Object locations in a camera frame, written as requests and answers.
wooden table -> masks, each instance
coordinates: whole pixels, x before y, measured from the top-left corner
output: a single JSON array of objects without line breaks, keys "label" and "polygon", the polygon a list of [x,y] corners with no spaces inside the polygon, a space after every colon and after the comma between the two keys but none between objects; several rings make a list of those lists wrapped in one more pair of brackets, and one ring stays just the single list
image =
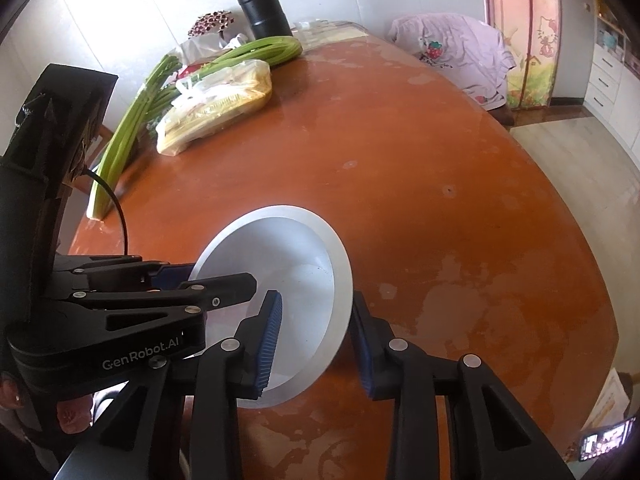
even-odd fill
[{"label": "wooden table", "polygon": [[[193,262],[253,209],[308,208],[339,234],[374,316],[431,354],[481,356],[564,451],[618,335],[591,251],[544,174],[461,91],[370,36],[311,50],[273,85],[254,116],[137,161],[120,183],[130,252]],[[121,250],[113,212],[83,220],[72,247]],[[349,344],[306,392],[239,418],[247,479],[384,476],[392,403],[366,399]]]}]

hello kitty print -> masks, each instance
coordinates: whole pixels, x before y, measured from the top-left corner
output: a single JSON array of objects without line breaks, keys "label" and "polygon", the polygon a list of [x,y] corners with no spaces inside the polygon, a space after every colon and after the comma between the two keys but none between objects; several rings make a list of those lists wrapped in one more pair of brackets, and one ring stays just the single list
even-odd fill
[{"label": "hello kitty print", "polygon": [[547,106],[562,38],[560,0],[488,0],[489,24],[504,35],[517,67],[508,75],[512,108]]}]

hand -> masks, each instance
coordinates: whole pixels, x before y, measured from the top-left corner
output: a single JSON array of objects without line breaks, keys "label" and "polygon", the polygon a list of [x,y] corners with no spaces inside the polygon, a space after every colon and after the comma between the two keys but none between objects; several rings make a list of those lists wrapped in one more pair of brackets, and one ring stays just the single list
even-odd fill
[{"label": "hand", "polygon": [[[18,384],[9,376],[0,378],[0,408],[18,410],[24,406]],[[91,425],[94,396],[62,400],[56,406],[60,429],[66,434],[81,433]]]}]

phone screen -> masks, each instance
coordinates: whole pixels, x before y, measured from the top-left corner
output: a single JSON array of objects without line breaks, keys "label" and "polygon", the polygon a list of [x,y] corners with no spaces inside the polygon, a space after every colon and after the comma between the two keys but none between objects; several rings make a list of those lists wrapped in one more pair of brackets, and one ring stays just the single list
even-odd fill
[{"label": "phone screen", "polygon": [[589,460],[622,446],[628,439],[636,418],[628,418],[616,426],[610,426],[585,436],[580,446],[580,461]]}]

tiled floor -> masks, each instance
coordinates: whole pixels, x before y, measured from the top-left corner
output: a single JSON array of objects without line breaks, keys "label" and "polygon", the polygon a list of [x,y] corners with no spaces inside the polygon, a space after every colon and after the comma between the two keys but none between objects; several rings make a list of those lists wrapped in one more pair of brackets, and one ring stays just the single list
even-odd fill
[{"label": "tiled floor", "polygon": [[[614,366],[640,372],[640,171],[594,117],[511,134],[554,184],[598,262],[620,335]],[[636,387],[632,406],[638,402]]]}]

